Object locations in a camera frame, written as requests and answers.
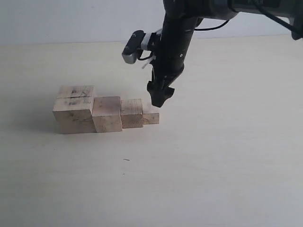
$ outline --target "stacked wooden blocks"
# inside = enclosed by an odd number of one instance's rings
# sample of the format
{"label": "stacked wooden blocks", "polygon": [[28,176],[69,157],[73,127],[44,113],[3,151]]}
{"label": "stacked wooden blocks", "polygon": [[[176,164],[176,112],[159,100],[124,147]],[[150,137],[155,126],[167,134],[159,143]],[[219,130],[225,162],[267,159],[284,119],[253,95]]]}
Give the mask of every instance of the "stacked wooden blocks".
{"label": "stacked wooden blocks", "polygon": [[63,86],[53,114],[63,134],[117,132],[159,124],[158,109],[141,99],[95,97],[93,86]]}

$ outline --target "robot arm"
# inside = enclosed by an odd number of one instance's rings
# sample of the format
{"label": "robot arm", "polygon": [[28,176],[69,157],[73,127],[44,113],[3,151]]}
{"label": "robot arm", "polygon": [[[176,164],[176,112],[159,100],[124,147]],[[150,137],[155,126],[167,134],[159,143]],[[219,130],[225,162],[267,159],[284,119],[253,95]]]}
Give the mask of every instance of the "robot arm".
{"label": "robot arm", "polygon": [[260,9],[275,16],[287,17],[293,39],[302,38],[303,0],[163,0],[166,11],[161,32],[146,34],[136,31],[128,41],[122,56],[126,63],[134,64],[143,51],[151,51],[149,62],[153,67],[147,90],[154,106],[162,107],[171,98],[170,85],[184,70],[195,28],[204,18],[230,20],[238,12],[260,14]]}

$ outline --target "table surface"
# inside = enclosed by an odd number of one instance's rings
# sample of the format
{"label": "table surface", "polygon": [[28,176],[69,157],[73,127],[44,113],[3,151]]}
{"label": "table surface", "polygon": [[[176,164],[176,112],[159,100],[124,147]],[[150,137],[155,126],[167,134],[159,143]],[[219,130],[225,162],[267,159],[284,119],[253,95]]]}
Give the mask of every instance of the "table surface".
{"label": "table surface", "polygon": [[0,223],[18,227],[300,227],[303,43],[193,40],[160,124],[61,135],[61,85],[149,98],[123,44],[0,46]]}

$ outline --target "white wall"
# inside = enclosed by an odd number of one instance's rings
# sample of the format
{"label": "white wall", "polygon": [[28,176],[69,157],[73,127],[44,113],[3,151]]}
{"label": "white wall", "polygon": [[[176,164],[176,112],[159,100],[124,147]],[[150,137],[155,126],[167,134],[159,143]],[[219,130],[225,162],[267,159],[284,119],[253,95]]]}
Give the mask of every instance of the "white wall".
{"label": "white wall", "polygon": [[[0,44],[124,41],[138,29],[161,27],[162,0],[2,0]],[[202,26],[221,23],[206,20]],[[278,35],[287,31],[260,15],[238,15],[198,37]]]}

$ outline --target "small wooden cube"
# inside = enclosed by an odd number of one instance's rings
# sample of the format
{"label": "small wooden cube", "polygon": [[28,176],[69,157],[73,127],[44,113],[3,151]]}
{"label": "small wooden cube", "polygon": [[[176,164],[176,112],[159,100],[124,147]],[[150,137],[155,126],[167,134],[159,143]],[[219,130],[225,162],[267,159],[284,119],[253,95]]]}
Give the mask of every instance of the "small wooden cube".
{"label": "small wooden cube", "polygon": [[122,131],[120,97],[95,98],[93,121],[97,132]]}
{"label": "small wooden cube", "polygon": [[129,99],[121,101],[122,128],[142,128],[143,114],[141,99]]}
{"label": "small wooden cube", "polygon": [[159,124],[159,109],[151,103],[143,103],[143,124]]}
{"label": "small wooden cube", "polygon": [[53,114],[62,133],[96,132],[91,116],[93,104],[93,86],[61,87]]}

